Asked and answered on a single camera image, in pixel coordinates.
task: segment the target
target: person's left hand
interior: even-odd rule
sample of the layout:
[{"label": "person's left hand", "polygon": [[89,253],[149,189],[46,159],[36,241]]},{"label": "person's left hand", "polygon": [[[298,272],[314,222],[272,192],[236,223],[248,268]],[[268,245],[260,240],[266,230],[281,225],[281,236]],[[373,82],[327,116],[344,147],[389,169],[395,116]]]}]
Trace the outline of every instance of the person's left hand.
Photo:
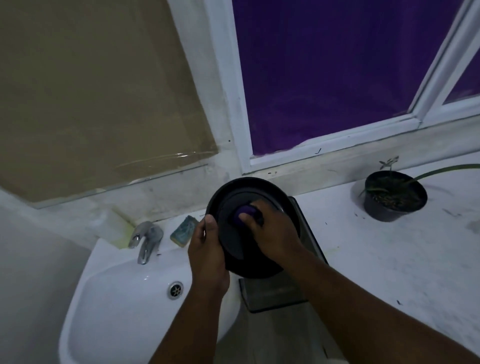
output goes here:
[{"label": "person's left hand", "polygon": [[230,286],[230,274],[225,269],[218,226],[212,215],[206,215],[193,231],[188,258],[192,268],[192,288],[223,297]]}]

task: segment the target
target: drain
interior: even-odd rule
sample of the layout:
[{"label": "drain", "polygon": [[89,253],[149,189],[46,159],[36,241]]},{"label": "drain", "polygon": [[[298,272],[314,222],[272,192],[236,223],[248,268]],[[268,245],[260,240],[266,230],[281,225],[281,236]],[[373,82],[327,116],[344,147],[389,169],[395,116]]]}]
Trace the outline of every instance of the drain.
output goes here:
[{"label": "drain", "polygon": [[171,300],[176,300],[183,293],[183,284],[181,282],[173,282],[168,286],[167,296]]}]

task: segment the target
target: countertop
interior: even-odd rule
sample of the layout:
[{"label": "countertop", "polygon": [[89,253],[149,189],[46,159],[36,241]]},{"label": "countertop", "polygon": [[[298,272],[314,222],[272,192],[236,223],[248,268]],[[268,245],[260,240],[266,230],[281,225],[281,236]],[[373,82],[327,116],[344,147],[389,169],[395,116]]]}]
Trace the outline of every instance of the countertop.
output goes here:
[{"label": "countertop", "polygon": [[[479,162],[477,152],[401,172]],[[427,205],[394,222],[363,210],[363,183],[295,196],[330,266],[480,355],[480,170],[421,180]]]}]

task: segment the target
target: sink basin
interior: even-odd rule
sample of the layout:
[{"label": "sink basin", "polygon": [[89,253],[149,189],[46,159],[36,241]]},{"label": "sink basin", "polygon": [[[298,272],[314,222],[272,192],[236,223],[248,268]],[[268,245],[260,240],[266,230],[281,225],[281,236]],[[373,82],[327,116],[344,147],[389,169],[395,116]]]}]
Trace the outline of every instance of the sink basin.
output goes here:
[{"label": "sink basin", "polygon": [[[186,249],[152,255],[145,266],[137,255],[138,249],[97,242],[65,318],[61,364],[148,363],[190,290],[192,273]],[[231,275],[222,301],[218,340],[240,309],[238,278]],[[173,300],[168,291],[174,282],[183,290]]]}]

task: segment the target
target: chrome faucet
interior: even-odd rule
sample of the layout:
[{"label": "chrome faucet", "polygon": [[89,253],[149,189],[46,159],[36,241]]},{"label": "chrome faucet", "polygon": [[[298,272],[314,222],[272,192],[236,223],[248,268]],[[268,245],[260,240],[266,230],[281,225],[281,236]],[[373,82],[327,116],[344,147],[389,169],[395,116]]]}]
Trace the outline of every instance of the chrome faucet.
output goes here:
[{"label": "chrome faucet", "polygon": [[163,238],[163,230],[151,221],[142,222],[133,231],[128,247],[130,249],[136,248],[143,238],[144,242],[140,247],[137,259],[137,263],[141,265],[148,263],[152,252],[160,245],[160,240]]}]

